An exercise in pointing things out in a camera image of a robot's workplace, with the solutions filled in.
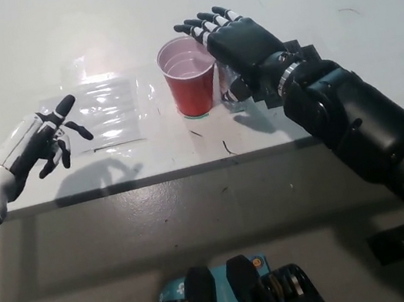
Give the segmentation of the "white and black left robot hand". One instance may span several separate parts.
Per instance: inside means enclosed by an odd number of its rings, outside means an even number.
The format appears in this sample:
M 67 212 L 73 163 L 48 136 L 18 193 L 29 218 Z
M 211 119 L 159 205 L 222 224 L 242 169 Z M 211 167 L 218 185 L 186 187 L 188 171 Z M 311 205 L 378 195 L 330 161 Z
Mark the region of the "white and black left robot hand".
M 0 146 L 0 166 L 25 180 L 37 161 L 45 160 L 39 178 L 46 178 L 59 163 L 71 165 L 71 147 L 64 129 L 77 132 L 83 139 L 92 140 L 93 134 L 84 126 L 68 120 L 75 96 L 67 95 L 49 114 L 36 112 L 25 118 Z

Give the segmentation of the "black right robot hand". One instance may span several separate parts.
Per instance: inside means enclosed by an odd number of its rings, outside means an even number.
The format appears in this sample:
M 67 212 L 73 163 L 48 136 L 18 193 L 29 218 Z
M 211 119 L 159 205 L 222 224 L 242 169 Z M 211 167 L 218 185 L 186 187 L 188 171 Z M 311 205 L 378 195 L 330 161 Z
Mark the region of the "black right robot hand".
M 175 25 L 174 31 L 199 42 L 221 65 L 237 74 L 221 95 L 224 102 L 240 102 L 262 87 L 277 88 L 291 64 L 284 44 L 271 32 L 229 8 L 214 6 L 196 18 Z

